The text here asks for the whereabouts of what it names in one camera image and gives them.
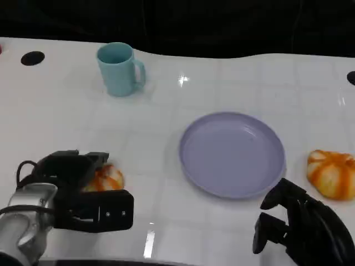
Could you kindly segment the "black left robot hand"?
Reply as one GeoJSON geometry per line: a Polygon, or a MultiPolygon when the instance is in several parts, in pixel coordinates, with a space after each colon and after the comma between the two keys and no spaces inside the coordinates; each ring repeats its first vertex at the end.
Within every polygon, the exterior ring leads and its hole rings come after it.
{"type": "Polygon", "coordinates": [[[76,192],[94,179],[96,171],[108,158],[107,152],[56,151],[38,161],[33,174],[41,182],[52,183],[60,190],[76,192]]]}

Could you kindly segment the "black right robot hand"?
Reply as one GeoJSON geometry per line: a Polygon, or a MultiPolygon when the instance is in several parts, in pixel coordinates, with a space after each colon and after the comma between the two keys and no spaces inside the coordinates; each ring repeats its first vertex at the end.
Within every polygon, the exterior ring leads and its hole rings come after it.
{"type": "Polygon", "coordinates": [[[283,245],[297,265],[354,265],[354,242],[347,227],[303,188],[282,178],[260,208],[253,253],[261,253],[267,242],[273,242],[283,245]]]}

